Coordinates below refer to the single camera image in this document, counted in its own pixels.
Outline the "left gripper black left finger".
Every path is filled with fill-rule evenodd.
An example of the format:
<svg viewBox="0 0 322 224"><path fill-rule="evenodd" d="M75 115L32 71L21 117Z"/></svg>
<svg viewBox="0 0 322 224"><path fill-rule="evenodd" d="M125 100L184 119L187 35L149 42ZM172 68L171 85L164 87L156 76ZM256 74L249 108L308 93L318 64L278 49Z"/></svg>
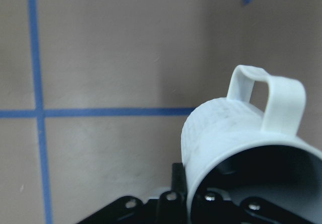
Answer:
<svg viewBox="0 0 322 224"><path fill-rule="evenodd" d="M122 196L79 223L187 223L187 184L182 163L172 164L171 188L147 202Z"/></svg>

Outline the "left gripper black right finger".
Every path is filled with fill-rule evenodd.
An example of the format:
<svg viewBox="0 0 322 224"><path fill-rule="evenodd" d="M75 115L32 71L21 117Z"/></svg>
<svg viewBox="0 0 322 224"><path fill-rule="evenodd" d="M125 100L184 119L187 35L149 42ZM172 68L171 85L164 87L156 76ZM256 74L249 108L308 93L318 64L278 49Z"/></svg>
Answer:
<svg viewBox="0 0 322 224"><path fill-rule="evenodd" d="M321 160L229 158L198 186L199 223L321 223Z"/></svg>

